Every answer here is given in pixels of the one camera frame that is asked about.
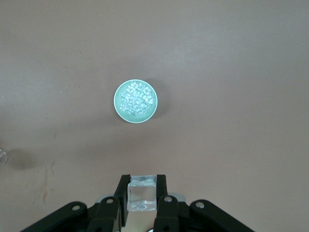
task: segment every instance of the beige tabletop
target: beige tabletop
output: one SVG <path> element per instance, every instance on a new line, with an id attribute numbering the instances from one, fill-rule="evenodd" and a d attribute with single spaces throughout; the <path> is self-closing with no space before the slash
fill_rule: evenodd
<path id="1" fill-rule="evenodd" d="M 158 95 L 141 124 L 113 106 L 130 79 Z M 0 232 L 90 207 L 122 174 L 308 232 L 309 1 L 0 0 L 0 146 Z"/>

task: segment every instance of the bowl rim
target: bowl rim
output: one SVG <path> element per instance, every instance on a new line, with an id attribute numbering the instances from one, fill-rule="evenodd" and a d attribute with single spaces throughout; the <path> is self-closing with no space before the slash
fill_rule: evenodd
<path id="1" fill-rule="evenodd" d="M 117 94 L 118 90 L 119 90 L 123 85 L 125 85 L 126 83 L 131 82 L 131 81 L 139 81 L 139 82 L 143 82 L 143 83 L 149 85 L 149 86 L 151 87 L 151 89 L 153 90 L 153 93 L 154 93 L 154 96 L 155 96 L 155 99 L 156 99 L 156 104 L 155 104 L 154 112 L 153 112 L 147 119 L 145 119 L 145 120 L 143 120 L 143 121 L 140 121 L 140 122 L 132 122 L 132 121 L 130 121 L 130 120 L 125 119 L 124 117 L 122 117 L 122 116 L 119 114 L 119 112 L 118 112 L 118 110 L 117 110 L 117 107 L 116 107 L 116 103 L 115 103 L 116 94 Z M 158 107 L 158 97 L 157 97 L 157 94 L 156 94 L 156 92 L 155 92 L 155 89 L 154 89 L 149 83 L 147 83 L 146 81 L 143 81 L 143 80 L 132 79 L 132 80 L 128 80 L 128 81 L 123 82 L 123 83 L 117 88 L 117 90 L 116 90 L 116 92 L 115 92 L 115 95 L 114 95 L 114 108 L 115 108 L 117 114 L 118 114 L 124 121 L 130 122 L 130 123 L 142 123 L 142 122 L 145 122 L 145 121 L 149 120 L 149 119 L 155 114 L 157 107 Z"/>

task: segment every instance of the mint green bowl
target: mint green bowl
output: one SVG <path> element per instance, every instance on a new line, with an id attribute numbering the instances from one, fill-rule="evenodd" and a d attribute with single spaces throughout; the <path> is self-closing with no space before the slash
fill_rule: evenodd
<path id="1" fill-rule="evenodd" d="M 154 97 L 154 103 L 147 109 L 147 111 L 143 115 L 135 116 L 135 115 L 129 114 L 127 111 L 122 111 L 122 110 L 119 109 L 120 104 L 121 104 L 121 100 L 122 100 L 121 94 L 133 82 L 136 82 L 137 84 L 142 83 L 146 87 L 148 87 L 152 90 L 152 95 Z M 122 85 L 119 86 L 119 88 L 116 90 L 115 96 L 114 96 L 114 106 L 115 106 L 116 112 L 118 113 L 118 115 L 123 120 L 125 120 L 127 122 L 131 122 L 131 123 L 141 123 L 141 122 L 147 121 L 148 119 L 150 119 L 154 115 L 156 108 L 158 106 L 158 98 L 157 98 L 157 95 L 155 93 L 154 88 L 152 88 L 152 86 L 150 84 L 148 84 L 147 82 L 142 81 L 142 80 L 129 80 L 129 81 L 122 83 Z"/>

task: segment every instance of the table surface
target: table surface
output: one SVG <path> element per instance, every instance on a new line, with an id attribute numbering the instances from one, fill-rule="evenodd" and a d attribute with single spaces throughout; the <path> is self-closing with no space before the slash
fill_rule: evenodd
<path id="1" fill-rule="evenodd" d="M 150 83 L 158 109 L 113 95 Z M 309 228 L 309 1 L 0 1 L 0 231 L 166 174 L 257 232 Z M 155 212 L 130 213 L 144 232 Z"/>

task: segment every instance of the silver bolt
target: silver bolt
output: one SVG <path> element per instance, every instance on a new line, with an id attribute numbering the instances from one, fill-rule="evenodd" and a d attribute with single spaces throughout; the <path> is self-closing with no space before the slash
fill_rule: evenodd
<path id="1" fill-rule="evenodd" d="M 172 202 L 172 198 L 167 196 L 167 197 L 164 198 L 164 201 L 165 202 Z"/>
<path id="2" fill-rule="evenodd" d="M 75 205 L 72 207 L 72 210 L 73 211 L 76 211 L 76 210 L 79 210 L 81 207 L 79 205 Z"/>
<path id="3" fill-rule="evenodd" d="M 114 202 L 113 199 L 108 199 L 108 200 L 106 201 L 107 204 L 110 204 L 110 203 L 113 203 L 113 202 Z"/>
<path id="4" fill-rule="evenodd" d="M 196 202 L 195 206 L 200 209 L 203 209 L 205 207 L 204 203 L 202 202 Z"/>

